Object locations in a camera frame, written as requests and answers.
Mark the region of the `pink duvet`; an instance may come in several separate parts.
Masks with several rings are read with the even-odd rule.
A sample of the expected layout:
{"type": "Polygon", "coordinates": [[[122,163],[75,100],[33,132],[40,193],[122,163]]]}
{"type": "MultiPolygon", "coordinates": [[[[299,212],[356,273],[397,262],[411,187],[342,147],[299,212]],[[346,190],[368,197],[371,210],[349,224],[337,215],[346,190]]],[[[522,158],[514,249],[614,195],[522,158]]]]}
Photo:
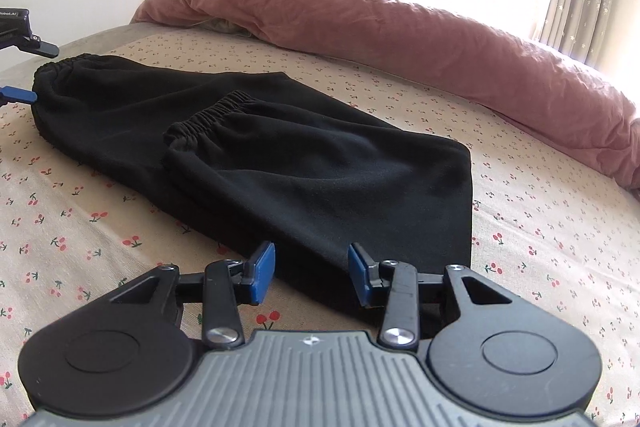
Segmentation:
{"type": "Polygon", "coordinates": [[[338,58],[483,105],[634,190],[639,118],[599,73],[541,44],[408,0],[144,0],[134,20],[224,20],[256,38],[338,58]]]}

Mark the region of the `black pants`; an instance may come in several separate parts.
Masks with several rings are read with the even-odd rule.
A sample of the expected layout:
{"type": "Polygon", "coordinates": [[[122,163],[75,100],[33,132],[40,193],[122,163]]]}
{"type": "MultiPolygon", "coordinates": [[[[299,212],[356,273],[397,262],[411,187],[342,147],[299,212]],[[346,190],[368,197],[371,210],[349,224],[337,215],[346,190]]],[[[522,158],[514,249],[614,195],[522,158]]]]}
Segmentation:
{"type": "Polygon", "coordinates": [[[280,72],[201,74],[82,54],[39,67],[32,109],[60,152],[277,277],[365,319],[347,269],[361,245],[423,273],[468,265],[468,148],[408,132],[280,72]]]}

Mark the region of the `cherry print cloth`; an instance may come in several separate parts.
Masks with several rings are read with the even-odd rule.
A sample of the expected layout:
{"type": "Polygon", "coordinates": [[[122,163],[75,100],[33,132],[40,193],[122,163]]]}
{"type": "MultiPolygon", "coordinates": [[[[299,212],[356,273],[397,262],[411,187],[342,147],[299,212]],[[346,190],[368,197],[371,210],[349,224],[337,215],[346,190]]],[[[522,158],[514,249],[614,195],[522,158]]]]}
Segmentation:
{"type": "MultiPolygon", "coordinates": [[[[589,415],[639,421],[639,204],[614,181],[489,110],[371,69],[239,35],[126,26],[66,46],[193,72],[284,72],[396,127],[467,147],[473,161],[472,267],[582,329],[601,353],[589,415]]],[[[198,272],[227,248],[135,191],[58,153],[30,109],[1,111],[1,421],[32,408],[18,352],[41,327],[137,275],[198,272]]]]}

